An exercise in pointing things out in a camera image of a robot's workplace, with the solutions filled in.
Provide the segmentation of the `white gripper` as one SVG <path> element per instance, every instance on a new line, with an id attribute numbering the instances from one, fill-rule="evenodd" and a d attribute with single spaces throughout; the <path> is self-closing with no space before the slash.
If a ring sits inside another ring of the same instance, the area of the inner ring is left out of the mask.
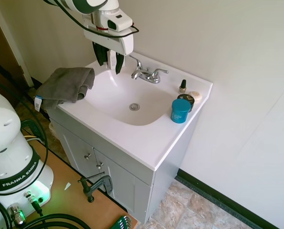
<path id="1" fill-rule="evenodd" d="M 111 30 L 108 30 L 108 32 L 100 32 L 96 29 L 95 25 L 91 23 L 91 21 L 84 21 L 83 25 L 90 30 L 110 36 L 124 36 L 134 31 L 134 29 L 129 28 L 121 32 Z M 109 50 L 117 52 L 115 72 L 116 74 L 119 74 L 124 64 L 124 55 L 129 55 L 133 52 L 133 34 L 123 38 L 107 38 L 86 30 L 83 31 L 85 38 L 93 42 L 93 50 L 100 66 L 104 65 L 108 61 L 107 52 Z"/>

